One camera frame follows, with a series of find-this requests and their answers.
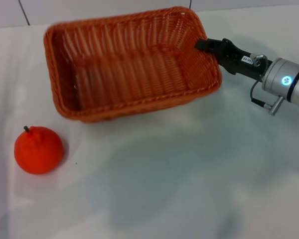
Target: orange fruit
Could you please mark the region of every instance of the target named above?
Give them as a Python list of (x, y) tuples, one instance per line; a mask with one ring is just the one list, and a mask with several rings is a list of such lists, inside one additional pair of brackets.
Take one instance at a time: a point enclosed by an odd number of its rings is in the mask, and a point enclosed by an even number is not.
[(64, 156), (60, 137), (45, 127), (24, 127), (14, 144), (14, 157), (18, 165), (31, 174), (44, 174), (53, 170)]

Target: white table surface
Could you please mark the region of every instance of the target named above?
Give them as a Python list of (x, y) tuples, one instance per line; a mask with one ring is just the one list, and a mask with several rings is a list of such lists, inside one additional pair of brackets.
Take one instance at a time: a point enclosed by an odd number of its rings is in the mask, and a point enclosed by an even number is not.
[[(299, 63), (299, 5), (201, 12), (210, 38)], [(250, 102), (253, 80), (185, 106), (83, 124), (52, 102), (43, 34), (0, 29), (0, 239), (298, 239), (299, 107), (275, 117)], [(273, 103), (274, 97), (255, 95)], [(69, 152), (43, 176), (13, 156), (24, 125)]]

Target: tile grout line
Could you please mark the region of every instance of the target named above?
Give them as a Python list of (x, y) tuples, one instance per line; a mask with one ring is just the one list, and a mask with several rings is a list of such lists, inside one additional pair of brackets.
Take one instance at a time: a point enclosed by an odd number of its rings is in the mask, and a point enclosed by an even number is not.
[(24, 11), (24, 9), (23, 9), (23, 6), (22, 6), (22, 3), (21, 3), (21, 0), (18, 0), (18, 2), (19, 2), (19, 5), (20, 5), (20, 7), (21, 7), (21, 10), (22, 10), (22, 12), (23, 12), (23, 15), (24, 15), (24, 17), (25, 17), (26, 23), (28, 23), (28, 25), (30, 26), (29, 20), (28, 20), (28, 18), (27, 18), (27, 16), (26, 16), (26, 14), (25, 14), (25, 11)]

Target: basket rim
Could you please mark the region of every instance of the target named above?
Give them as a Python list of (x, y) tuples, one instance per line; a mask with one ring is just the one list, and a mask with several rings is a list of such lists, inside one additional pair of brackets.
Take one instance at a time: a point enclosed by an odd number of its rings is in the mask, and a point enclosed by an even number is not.
[(54, 49), (53, 49), (53, 44), (52, 40), (54, 37), (54, 34), (58, 32), (59, 30), (72, 30), (77, 27), (86, 27), (86, 26), (98, 26), (98, 25), (108, 25), (108, 24), (117, 24), (119, 22), (126, 22), (126, 17), (128, 16), (129, 19), (141, 19), (141, 18), (148, 18), (150, 14), (150, 18), (158, 17), (158, 16), (164, 16), (164, 15), (171, 15), (171, 14), (181, 14), (181, 13), (187, 13), (188, 16), (191, 18), (191, 20), (196, 21), (199, 24), (193, 24), (192, 28), (195, 28), (198, 30), (199, 34), (204, 33), (204, 29), (202, 26), (201, 21), (199, 20), (198, 16), (196, 13), (187, 8), (187, 7), (182, 7), (182, 6), (175, 6), (175, 7), (170, 7), (170, 8), (163, 8), (163, 9), (157, 9), (157, 10), (150, 10), (150, 11), (144, 11), (144, 12), (139, 12), (139, 13), (133, 13), (133, 14), (125, 14), (125, 15), (119, 15), (119, 16), (109, 16), (109, 17), (102, 17), (102, 18), (93, 18), (93, 19), (83, 19), (83, 20), (76, 20), (76, 21), (69, 21), (69, 22), (61, 22), (61, 23), (56, 23), (52, 26), (50, 26), (44, 35), (44, 46), (45, 46), (45, 55), (46, 55), (46, 60), (47, 60), (47, 65), (48, 65), (48, 70), (49, 70), (49, 75), (50, 75), (50, 80), (51, 80), (51, 88), (52, 88), (52, 93), (53, 93), (53, 100), (55, 101), (55, 106), (57, 111), (70, 119), (74, 120), (79, 120), (81, 117), (87, 117), (90, 115), (93, 115), (95, 113), (102, 113), (104, 111), (115, 111), (117, 109), (122, 109), (128, 106), (133, 106), (133, 105), (138, 105), (138, 104), (146, 104), (149, 102), (154, 102), (154, 101), (161, 101), (164, 99), (172, 98), (172, 97), (179, 97), (179, 96), (190, 96), (190, 95), (195, 95), (199, 94), (206, 89), (211, 89), (215, 87), (216, 85), (220, 85), (221, 83), (221, 72), (219, 68), (217, 69), (217, 79), (213, 82), (208, 87), (204, 88), (198, 88), (194, 90), (187, 90), (183, 92), (175, 92), (175, 93), (169, 93), (169, 94), (163, 94), (160, 96), (156, 97), (148, 97), (140, 100), (134, 100), (131, 102), (126, 102), (126, 103), (119, 103), (116, 105), (111, 105), (111, 106), (103, 106), (103, 107), (98, 107), (94, 109), (84, 109), (84, 110), (71, 110), (67, 108), (63, 102), (62, 96), (61, 96), (61, 87), (60, 87), (60, 76), (59, 72), (57, 70), (57, 62), (56, 62), (56, 57), (54, 54)]

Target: wicker basket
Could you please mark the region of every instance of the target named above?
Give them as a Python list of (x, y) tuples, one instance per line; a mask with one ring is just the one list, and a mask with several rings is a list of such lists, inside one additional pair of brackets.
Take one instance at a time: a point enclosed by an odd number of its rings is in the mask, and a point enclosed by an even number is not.
[(185, 7), (61, 23), (44, 37), (55, 107), (83, 122), (181, 105), (221, 84), (216, 59)]

